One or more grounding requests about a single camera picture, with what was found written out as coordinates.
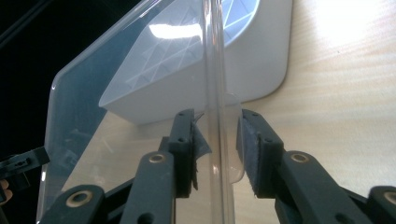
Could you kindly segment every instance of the transparent plastic lid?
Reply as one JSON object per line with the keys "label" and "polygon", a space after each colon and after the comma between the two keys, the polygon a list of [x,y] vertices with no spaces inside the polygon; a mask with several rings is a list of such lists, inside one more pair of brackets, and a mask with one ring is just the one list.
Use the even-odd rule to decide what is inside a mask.
{"label": "transparent plastic lid", "polygon": [[198,190],[177,199],[178,223],[233,223],[240,104],[224,92],[220,0],[142,1],[66,66],[50,92],[37,220],[74,186],[130,180],[174,117],[192,109],[210,150]]}

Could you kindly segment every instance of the wooden table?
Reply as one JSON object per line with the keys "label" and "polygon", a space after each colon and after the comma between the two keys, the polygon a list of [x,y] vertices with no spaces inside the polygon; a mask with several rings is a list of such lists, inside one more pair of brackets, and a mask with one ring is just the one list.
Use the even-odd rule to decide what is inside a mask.
{"label": "wooden table", "polygon": [[[243,107],[262,114],[286,150],[316,157],[342,187],[367,196],[372,186],[396,186],[396,2],[294,1],[286,78],[272,94]],[[147,141],[145,130],[108,113],[65,188],[85,182],[114,188],[128,178],[114,170],[133,174],[137,166],[124,164],[131,158],[117,143],[156,150],[166,122],[147,127],[149,136],[158,132]],[[96,156],[88,156],[90,148]],[[97,157],[109,152],[115,156],[98,164]],[[205,167],[208,159],[199,163]],[[236,223],[278,223],[274,201],[256,199],[246,176],[233,190]],[[198,203],[177,201],[186,211],[178,213],[178,223],[204,223],[210,213],[207,198],[191,197]]]}

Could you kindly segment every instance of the clear plastic container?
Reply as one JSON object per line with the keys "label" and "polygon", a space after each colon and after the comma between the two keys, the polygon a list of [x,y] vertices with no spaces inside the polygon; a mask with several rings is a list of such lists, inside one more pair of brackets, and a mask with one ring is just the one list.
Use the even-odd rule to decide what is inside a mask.
{"label": "clear plastic container", "polygon": [[177,199],[177,223],[234,223],[240,104],[224,92],[220,0],[142,1],[53,81],[37,220],[62,192],[105,191],[134,177],[139,160],[193,108],[211,153],[197,160],[198,190]]}

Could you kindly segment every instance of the light wood tabletop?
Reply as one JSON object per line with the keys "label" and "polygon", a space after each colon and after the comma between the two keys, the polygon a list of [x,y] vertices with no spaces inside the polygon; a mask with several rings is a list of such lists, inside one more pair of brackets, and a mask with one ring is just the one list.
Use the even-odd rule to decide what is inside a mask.
{"label": "light wood tabletop", "polygon": [[[396,186],[396,2],[293,1],[286,78],[276,91],[243,107],[262,114],[286,150],[316,157],[340,186],[363,196],[373,186]],[[145,139],[144,130],[137,133],[130,123],[107,113],[65,188],[84,182],[114,188],[128,177],[110,171],[132,172],[137,162],[125,166],[120,162],[125,154],[116,153],[114,161],[92,166],[101,159],[88,156],[89,148],[97,152],[111,147],[114,152],[123,142],[156,149],[168,125],[151,129],[150,136],[158,132],[158,139],[139,142]],[[110,147],[104,148],[104,138]],[[199,161],[203,167],[206,162],[205,157]],[[99,166],[110,163],[114,167],[108,174],[95,175]],[[200,187],[209,190],[205,184]],[[233,191],[236,223],[278,223],[274,200],[256,199],[246,176]],[[205,200],[197,193],[191,197]],[[207,203],[177,204],[190,211],[178,215],[178,223],[204,223],[210,212]]]}

